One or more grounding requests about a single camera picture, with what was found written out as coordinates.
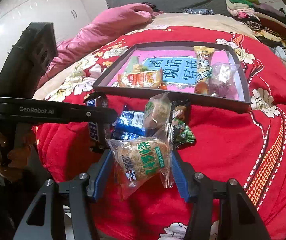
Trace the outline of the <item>Snickers chocolate bar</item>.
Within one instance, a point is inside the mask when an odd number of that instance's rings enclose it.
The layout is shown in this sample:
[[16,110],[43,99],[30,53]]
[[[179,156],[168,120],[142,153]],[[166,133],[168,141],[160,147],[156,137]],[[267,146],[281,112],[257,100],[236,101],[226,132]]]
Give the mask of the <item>Snickers chocolate bar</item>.
[[[87,106],[108,107],[108,99],[104,92],[93,92],[84,98]],[[103,153],[107,148],[106,139],[110,139],[110,125],[104,124],[98,118],[94,118],[88,123],[90,134],[90,150],[92,152]]]

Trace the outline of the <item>clear flaky pastry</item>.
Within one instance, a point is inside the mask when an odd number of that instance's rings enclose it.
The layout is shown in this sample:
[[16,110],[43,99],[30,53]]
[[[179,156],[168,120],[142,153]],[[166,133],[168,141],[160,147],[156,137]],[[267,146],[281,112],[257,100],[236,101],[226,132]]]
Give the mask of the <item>clear flaky pastry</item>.
[[108,139],[121,199],[125,200],[157,174],[162,185],[174,185],[172,175],[173,125],[161,126],[152,136],[132,140]]

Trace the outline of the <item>blue snack pack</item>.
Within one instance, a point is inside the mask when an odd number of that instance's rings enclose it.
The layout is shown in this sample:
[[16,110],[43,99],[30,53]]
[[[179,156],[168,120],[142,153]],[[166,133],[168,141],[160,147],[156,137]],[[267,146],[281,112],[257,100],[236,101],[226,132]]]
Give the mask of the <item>blue snack pack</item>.
[[118,117],[112,139],[131,140],[146,135],[143,127],[144,113],[137,111],[123,111]]

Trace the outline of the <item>black green pea snack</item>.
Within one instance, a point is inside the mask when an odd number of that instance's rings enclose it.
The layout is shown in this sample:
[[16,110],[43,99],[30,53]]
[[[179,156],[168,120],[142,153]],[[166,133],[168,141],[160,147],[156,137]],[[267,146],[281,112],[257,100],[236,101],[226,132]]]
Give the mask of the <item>black green pea snack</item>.
[[196,142],[196,137],[188,126],[190,113],[191,102],[189,99],[172,101],[171,124],[173,126],[173,145],[175,148]]

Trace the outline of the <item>light green pastry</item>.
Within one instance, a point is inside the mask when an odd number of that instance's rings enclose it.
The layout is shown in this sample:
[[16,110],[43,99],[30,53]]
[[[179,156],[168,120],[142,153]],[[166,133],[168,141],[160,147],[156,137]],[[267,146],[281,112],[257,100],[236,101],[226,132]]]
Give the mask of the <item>light green pastry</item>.
[[144,66],[143,64],[139,64],[138,56],[132,56],[130,58],[127,70],[129,73],[140,73],[149,71],[148,67]]

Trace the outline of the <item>orange packaged cake snack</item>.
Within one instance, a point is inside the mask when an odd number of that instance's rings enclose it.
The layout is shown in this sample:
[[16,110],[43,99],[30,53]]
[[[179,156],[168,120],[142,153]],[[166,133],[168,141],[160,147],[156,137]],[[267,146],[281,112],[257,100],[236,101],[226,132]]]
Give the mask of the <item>orange packaged cake snack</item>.
[[119,74],[118,85],[130,88],[159,88],[163,83],[162,70]]

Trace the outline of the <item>clear reddish pastry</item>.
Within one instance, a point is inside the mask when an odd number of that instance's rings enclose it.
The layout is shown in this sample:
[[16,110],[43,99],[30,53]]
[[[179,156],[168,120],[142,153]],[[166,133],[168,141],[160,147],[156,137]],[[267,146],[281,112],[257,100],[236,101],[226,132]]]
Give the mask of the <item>clear reddish pastry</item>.
[[239,64],[215,63],[199,68],[194,93],[218,98],[237,100],[238,91],[234,82]]

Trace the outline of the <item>yellow snack bar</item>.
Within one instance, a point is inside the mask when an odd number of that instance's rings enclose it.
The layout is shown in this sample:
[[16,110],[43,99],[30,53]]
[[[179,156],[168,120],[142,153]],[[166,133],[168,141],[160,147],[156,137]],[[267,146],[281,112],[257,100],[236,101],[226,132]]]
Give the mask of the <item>yellow snack bar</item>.
[[212,76],[211,59],[213,53],[215,52],[215,48],[206,46],[194,46],[193,49],[197,59],[196,83],[207,83],[208,79]]

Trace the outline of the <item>round cake green label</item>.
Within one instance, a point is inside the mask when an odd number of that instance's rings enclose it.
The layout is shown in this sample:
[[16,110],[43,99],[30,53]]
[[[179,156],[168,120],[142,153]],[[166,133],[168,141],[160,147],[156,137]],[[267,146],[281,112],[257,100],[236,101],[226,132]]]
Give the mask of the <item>round cake green label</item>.
[[169,92],[161,93],[149,99],[145,105],[143,127],[156,129],[168,122],[172,103],[168,97]]

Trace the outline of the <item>white wardrobe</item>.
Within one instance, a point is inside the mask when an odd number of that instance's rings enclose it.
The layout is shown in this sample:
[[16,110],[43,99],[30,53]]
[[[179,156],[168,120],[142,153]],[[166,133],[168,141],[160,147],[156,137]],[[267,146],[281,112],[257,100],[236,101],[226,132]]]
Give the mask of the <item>white wardrobe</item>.
[[90,22],[81,0],[2,0],[0,2],[0,72],[21,33],[32,22],[51,22],[56,43],[74,37]]

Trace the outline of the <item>pink quilt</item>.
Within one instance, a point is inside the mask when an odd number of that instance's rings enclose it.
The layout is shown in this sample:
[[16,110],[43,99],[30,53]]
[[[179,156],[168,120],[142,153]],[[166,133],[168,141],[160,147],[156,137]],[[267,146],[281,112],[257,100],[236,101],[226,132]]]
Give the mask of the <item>pink quilt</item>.
[[57,45],[58,56],[41,77],[38,88],[89,53],[150,22],[152,16],[153,9],[142,3],[127,4],[101,12],[91,23],[82,27],[75,37]]

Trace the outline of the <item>red floral blanket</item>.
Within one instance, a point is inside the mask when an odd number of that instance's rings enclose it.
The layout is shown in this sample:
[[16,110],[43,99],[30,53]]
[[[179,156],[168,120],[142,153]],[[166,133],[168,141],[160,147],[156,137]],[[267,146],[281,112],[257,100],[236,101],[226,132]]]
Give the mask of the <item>red floral blanket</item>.
[[[189,126],[194,145],[181,148],[184,161],[213,180],[237,179],[272,239],[286,238],[286,67],[270,49],[240,35],[232,47],[245,70],[250,110],[238,114],[194,105]],[[121,200],[110,178],[92,208],[99,231],[116,239],[182,238],[191,205],[176,187],[155,176]]]

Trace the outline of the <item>pink Chinese workbook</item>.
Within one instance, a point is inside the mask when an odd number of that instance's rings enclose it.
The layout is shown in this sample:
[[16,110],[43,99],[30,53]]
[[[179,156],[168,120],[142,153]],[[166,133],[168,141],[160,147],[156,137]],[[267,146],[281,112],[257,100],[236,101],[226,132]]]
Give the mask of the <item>pink Chinese workbook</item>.
[[196,85],[197,59],[191,47],[182,49],[171,47],[135,48],[126,52],[120,63],[113,63],[111,72],[100,83],[102,86],[118,87],[118,75],[128,73],[128,64],[132,56],[138,56],[139,64],[149,70],[162,69],[163,82],[168,90],[193,93]]

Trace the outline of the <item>blue patterned cloth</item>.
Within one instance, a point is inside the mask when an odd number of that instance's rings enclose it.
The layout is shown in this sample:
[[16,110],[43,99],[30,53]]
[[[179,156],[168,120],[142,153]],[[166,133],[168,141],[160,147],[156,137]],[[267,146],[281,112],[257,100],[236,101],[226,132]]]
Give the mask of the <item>blue patterned cloth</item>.
[[212,9],[192,9],[192,8],[184,9],[183,13],[193,14],[193,15],[214,15],[215,14]]

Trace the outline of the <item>stack of folded clothes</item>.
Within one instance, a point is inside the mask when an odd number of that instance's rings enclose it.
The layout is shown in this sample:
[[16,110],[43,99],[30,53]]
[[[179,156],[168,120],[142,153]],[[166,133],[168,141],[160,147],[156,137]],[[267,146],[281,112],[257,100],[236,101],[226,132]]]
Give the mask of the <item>stack of folded clothes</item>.
[[227,11],[243,22],[263,44],[275,48],[286,47],[286,15],[259,0],[225,0]]

